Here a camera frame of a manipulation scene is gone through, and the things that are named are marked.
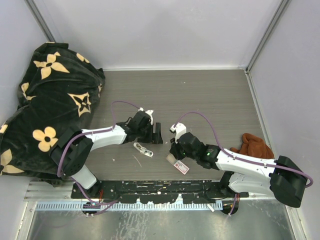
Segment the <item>red white staple box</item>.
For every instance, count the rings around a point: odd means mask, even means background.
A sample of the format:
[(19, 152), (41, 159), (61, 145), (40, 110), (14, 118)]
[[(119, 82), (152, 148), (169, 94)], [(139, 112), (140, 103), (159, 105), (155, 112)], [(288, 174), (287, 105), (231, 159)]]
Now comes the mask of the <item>red white staple box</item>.
[(171, 153), (167, 155), (166, 160), (183, 175), (186, 175), (190, 170), (188, 166), (186, 166), (182, 161), (177, 160)]

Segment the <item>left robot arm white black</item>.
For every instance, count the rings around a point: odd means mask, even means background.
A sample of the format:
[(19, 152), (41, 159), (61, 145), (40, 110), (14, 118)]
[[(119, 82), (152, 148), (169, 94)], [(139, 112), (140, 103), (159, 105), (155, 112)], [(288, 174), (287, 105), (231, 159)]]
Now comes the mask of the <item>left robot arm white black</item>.
[(161, 123), (155, 122), (152, 110), (138, 110), (127, 121), (98, 129), (69, 127), (49, 150), (58, 172), (72, 178), (88, 198), (95, 198), (102, 183), (85, 165), (90, 152), (111, 146), (137, 141), (143, 144), (162, 144)]

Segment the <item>white staple remover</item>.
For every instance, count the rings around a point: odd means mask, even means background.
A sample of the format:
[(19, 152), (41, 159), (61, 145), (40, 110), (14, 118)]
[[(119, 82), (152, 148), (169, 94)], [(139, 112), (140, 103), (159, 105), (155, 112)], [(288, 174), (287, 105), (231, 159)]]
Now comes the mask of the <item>white staple remover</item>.
[(133, 143), (133, 147), (139, 151), (140, 154), (144, 155), (144, 156), (147, 156), (147, 157), (150, 157), (152, 158), (154, 153), (150, 150), (148, 150), (147, 148), (143, 147), (140, 143), (138, 142), (134, 142)]

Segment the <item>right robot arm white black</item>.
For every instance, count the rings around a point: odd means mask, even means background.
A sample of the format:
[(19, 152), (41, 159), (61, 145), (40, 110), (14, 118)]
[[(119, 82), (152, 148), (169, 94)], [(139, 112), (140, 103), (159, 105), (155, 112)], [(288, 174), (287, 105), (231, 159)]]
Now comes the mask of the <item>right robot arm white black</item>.
[(187, 132), (170, 140), (170, 154), (176, 160), (189, 158), (205, 169), (223, 171), (219, 191), (225, 197), (236, 193), (258, 193), (274, 197), (292, 208), (302, 204), (307, 177), (288, 157), (263, 159), (204, 144)]

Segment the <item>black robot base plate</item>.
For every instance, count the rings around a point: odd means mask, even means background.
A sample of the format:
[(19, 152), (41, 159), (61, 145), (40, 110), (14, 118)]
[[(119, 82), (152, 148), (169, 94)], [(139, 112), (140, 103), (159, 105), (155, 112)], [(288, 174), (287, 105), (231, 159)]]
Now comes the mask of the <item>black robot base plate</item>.
[(137, 200), (142, 204), (172, 204), (178, 197), (184, 204), (202, 204), (234, 197), (213, 180), (103, 180), (93, 194), (85, 193), (92, 200), (118, 200), (122, 204), (134, 204)]

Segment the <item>brown cloth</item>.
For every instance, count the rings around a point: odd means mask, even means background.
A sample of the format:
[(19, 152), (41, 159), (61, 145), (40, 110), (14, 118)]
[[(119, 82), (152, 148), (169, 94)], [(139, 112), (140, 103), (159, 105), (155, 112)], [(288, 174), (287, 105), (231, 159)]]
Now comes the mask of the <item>brown cloth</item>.
[(232, 152), (262, 159), (273, 159), (275, 157), (273, 151), (263, 139), (250, 133), (244, 133), (241, 140), (240, 149), (231, 147)]

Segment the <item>black floral blanket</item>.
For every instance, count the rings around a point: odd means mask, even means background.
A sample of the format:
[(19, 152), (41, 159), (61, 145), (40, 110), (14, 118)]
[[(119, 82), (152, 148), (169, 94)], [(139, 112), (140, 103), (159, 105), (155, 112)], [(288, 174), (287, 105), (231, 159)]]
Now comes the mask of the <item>black floral blanket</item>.
[(66, 43), (46, 42), (31, 57), (17, 89), (18, 106), (0, 129), (0, 173), (57, 185), (50, 149), (72, 126), (87, 129), (106, 77)]

